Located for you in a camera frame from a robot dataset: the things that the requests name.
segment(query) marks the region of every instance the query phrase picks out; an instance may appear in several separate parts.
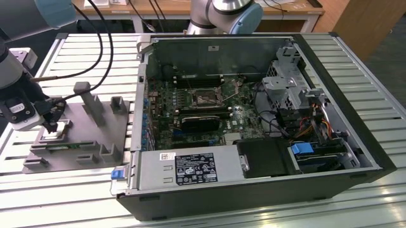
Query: metal slotted table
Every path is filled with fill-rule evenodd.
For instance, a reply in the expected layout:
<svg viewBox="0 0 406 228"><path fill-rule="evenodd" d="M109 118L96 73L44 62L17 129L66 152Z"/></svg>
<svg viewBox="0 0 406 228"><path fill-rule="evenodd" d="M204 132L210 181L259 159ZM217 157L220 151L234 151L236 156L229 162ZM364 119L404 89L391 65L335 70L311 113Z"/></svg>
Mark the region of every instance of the metal slotted table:
<svg viewBox="0 0 406 228"><path fill-rule="evenodd" d="M110 195L112 168L21 173L38 128L15 132L6 127L0 138L0 226L5 227L400 227L406 220L406 111L365 69L339 38L303 34L316 56L384 148L397 171L361 184L332 199L276 205L157 222L138 222ZM138 34L113 34L113 68L104 85L94 90L100 99L122 96L130 101L125 156L137 82L136 43ZM48 95L72 93L76 81L96 84L108 61L108 37L102 36L102 62L84 75L42 82ZM88 68L98 54L94 34L58 37L50 47L38 76L66 75Z"/></svg>

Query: black cable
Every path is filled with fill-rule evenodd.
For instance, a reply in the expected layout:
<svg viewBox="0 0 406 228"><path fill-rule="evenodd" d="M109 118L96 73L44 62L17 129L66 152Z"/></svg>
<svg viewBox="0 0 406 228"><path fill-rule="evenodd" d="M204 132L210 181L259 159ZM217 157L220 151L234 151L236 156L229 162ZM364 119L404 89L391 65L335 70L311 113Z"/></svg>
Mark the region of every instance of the black cable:
<svg viewBox="0 0 406 228"><path fill-rule="evenodd" d="M273 3L276 3L276 4L279 5L280 8L272 7L272 6L267 3L265 0L263 0L263 1L264 1L265 5L267 5L268 7L273 8L273 9L276 9L276 10L280 10L280 12L281 12L281 19L280 19L280 23L279 23L279 32L281 32L281 22L283 22L283 18L284 18L284 12L288 12L288 11L284 10L284 9L281 9L281 5L280 5L277 2L275 2L273 0L271 0L271 1L272 1Z"/></svg>
<svg viewBox="0 0 406 228"><path fill-rule="evenodd" d="M150 6L152 6L152 9L153 9L154 15L156 15L156 17L157 17L157 23L158 23L160 30L161 30L161 32L165 32L165 31L164 31L164 27L162 27L162 23L161 23L161 21L160 21L160 18L158 18L158 15L157 15L157 12L156 12L156 9L154 9L154 6L153 6L153 4L152 4L152 1L150 1L150 0L149 0L149 4L150 4Z"/></svg>
<svg viewBox="0 0 406 228"><path fill-rule="evenodd" d="M260 85L260 82L257 82L257 83L255 84L255 86L253 86L253 92L255 92L255 94L253 94L253 103L252 103L252 104L253 104L253 110L255 110L255 112L256 112L256 115L257 115L257 117L260 118L260 120L264 121L264 122L269 125L269 127L273 126L273 127L279 130L279 132L284 135L284 137L291 138L291 135L287 133L287 131L285 131L280 126L275 125L273 123L271 123L271 121L268 121L265 118L263 118L263 117L260 116L261 113L264 113L264 112L273 113L273 111L265 110L265 111L261 111L261 112L259 113L257 110L256 110L256 104L255 104L255 102L256 102L256 95L257 95L259 85Z"/></svg>
<svg viewBox="0 0 406 228"><path fill-rule="evenodd" d="M133 9L133 11L134 11L134 13L137 14L137 16L138 16L138 19L140 19L140 21L144 23L144 25L149 28L149 24L145 22L145 20L141 18L141 16L140 16L140 13L138 13L138 11L136 10L136 8L134 8L134 6L133 6L133 4L132 4L132 1L129 0L129 5L130 5L130 7L132 7L132 9Z"/></svg>
<svg viewBox="0 0 406 228"><path fill-rule="evenodd" d="M97 31L94 24L92 23L92 21L89 20L89 18L86 17L86 15L81 12L81 10L77 8L77 6L73 5L73 7L74 7L76 11L78 12L78 14L82 16L82 18L89 23L89 25L93 28L94 32L97 33L98 44L100 44L98 58L97 58L96 62L93 63L93 65L88 69L85 69L84 71L81 71L78 73L74 73L74 74L70 74L70 75L64 75L64 76L52 76L52 77L31 78L30 79L31 82L50 81L50 80L70 78L70 77L74 77L77 75L81 75L81 74L86 73L88 71L90 71L96 67L96 65L100 63L100 61L101 61L101 57L102 57L102 40L101 40L100 32Z"/></svg>
<svg viewBox="0 0 406 228"><path fill-rule="evenodd" d="M164 22L165 22L164 25L165 25L165 28L166 28L168 24L166 24L166 19L165 19L164 12L162 12L162 10L160 9L160 6L158 6L158 4L157 4L157 1L153 0L153 2L154 2L154 4L156 4L156 7L157 7L157 9L158 9L160 14L162 15Z"/></svg>
<svg viewBox="0 0 406 228"><path fill-rule="evenodd" d="M93 3L92 0L86 0L86 1L89 2L89 4L92 5L92 7L93 7L94 10L96 10L96 13L97 13L97 15L98 15L98 17L100 17L100 19L101 19L101 22L102 22L102 25L104 25L104 28L105 28L105 31L106 31L106 35L108 35L108 41L109 41L109 61L108 61L108 66L106 66L106 69L105 69L104 76L101 77L98 83L97 83L92 88L89 88L89 89L86 89L86 90L84 90L84 91L81 91L81 92L78 92L78 93L74 93L74 94L72 94L72 95L64 97L62 99L57 100L57 101L54 102L54 104L58 103L60 101L65 101L65 100L68 100L68 99L70 99L70 98L73 98L73 97L76 97L76 96L80 96L80 95L82 95L82 94L85 94L85 93L93 91L93 90L102 84L102 82L104 82L104 80L105 80L105 78L106 78L106 76L108 76L109 70L110 70L110 68L112 68L112 64L113 64L114 49L113 49L113 38L112 38L112 34L110 34L109 29L108 29L108 27L106 27L105 19L104 19L104 16L102 16L102 14L101 14L101 12L100 12L97 6L94 5L94 3Z"/></svg>
<svg viewBox="0 0 406 228"><path fill-rule="evenodd" d="M236 71L236 75L241 76L243 74L245 74L245 73L243 73L243 70L248 69L248 68L252 68L257 72L257 74L261 74L255 66L245 65L245 66L243 66L243 67L239 68L239 70Z"/></svg>

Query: floor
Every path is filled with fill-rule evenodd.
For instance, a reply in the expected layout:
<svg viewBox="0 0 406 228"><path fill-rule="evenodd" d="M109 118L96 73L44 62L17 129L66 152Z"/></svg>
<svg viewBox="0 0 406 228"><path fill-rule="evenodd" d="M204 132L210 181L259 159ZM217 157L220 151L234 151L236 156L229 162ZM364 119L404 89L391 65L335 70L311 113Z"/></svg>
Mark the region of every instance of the floor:
<svg viewBox="0 0 406 228"><path fill-rule="evenodd" d="M367 67L406 107L406 16L365 62Z"/></svg>
<svg viewBox="0 0 406 228"><path fill-rule="evenodd" d="M102 31L101 22L94 23L100 31ZM186 21L168 21L170 32L180 32L186 28ZM130 21L108 21L108 28L112 33L133 32ZM76 25L70 24L64 26L60 30L50 30L41 34L33 35L27 38L7 43L9 48L29 47L37 55L37 64L31 69L34 75L40 63L46 55L57 33L93 33L89 25L81 23L81 31L77 31ZM393 97L400 104L406 106L406 16L403 16L392 28L391 33L387 35L380 46L376 48L375 53L365 62L367 67L380 80ZM0 119L0 133L3 130L6 122Z"/></svg>

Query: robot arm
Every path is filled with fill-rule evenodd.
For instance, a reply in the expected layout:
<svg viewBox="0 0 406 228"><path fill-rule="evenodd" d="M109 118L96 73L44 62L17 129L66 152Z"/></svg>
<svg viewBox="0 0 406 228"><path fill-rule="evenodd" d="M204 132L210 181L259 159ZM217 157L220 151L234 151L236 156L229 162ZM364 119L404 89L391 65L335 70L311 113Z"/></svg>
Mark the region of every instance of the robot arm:
<svg viewBox="0 0 406 228"><path fill-rule="evenodd" d="M192 0L186 34L249 34L261 16L261 7L253 0Z"/></svg>
<svg viewBox="0 0 406 228"><path fill-rule="evenodd" d="M76 20L70 0L0 0L0 110L18 131L42 124L56 130L64 104L53 104L5 43Z"/></svg>

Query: warning label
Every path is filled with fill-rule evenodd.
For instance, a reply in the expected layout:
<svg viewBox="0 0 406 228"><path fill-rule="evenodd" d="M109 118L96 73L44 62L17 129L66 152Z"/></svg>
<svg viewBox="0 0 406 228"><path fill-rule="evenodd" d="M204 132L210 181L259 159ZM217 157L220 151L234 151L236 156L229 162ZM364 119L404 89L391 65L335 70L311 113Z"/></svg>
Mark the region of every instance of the warning label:
<svg viewBox="0 0 406 228"><path fill-rule="evenodd" d="M216 164L212 153L174 156L176 184L216 182Z"/></svg>

